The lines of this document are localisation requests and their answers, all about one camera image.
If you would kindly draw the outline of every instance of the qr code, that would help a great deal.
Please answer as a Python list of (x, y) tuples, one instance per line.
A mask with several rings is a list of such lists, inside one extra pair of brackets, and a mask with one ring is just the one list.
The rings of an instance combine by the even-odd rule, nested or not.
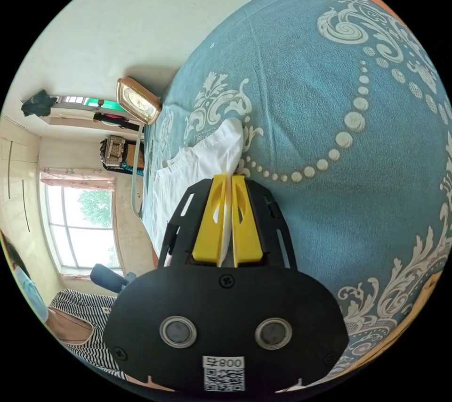
[(204, 368), (206, 391), (245, 391), (245, 369)]

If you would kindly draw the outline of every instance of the blue bedspread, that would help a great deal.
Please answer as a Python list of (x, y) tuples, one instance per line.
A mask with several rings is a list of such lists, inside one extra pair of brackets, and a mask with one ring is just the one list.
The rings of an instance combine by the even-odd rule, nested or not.
[(240, 118), (238, 172), (273, 192), (299, 270), (342, 308), (350, 343), (330, 377), (387, 336), (442, 269), (451, 104), (420, 43), (378, 6), (253, 0), (202, 42), (162, 100), (145, 131), (144, 225), (162, 160)]

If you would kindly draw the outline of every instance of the clock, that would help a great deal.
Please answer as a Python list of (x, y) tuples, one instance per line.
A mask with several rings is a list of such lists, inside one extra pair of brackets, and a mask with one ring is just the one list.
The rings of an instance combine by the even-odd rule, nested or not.
[(131, 77), (118, 80), (116, 98), (124, 110), (147, 125), (153, 124), (161, 112), (160, 99)]

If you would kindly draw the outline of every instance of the white towel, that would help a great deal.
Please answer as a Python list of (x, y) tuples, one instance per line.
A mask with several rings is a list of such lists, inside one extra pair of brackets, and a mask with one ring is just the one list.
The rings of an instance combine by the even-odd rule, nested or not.
[[(239, 164), (242, 149), (242, 123), (230, 118), (194, 147), (181, 148), (175, 158), (162, 163), (164, 167), (155, 173), (150, 209), (151, 240), (157, 256), (160, 256), (167, 224), (186, 190), (216, 174), (227, 173), (230, 180)], [(225, 212), (221, 262), (229, 246), (230, 230), (230, 215)]]

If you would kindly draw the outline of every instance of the pink curtain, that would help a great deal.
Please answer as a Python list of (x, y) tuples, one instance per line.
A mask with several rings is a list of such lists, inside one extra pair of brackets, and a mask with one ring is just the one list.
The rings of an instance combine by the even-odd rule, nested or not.
[(41, 168), (41, 182), (58, 187), (114, 191), (114, 177), (105, 170)]

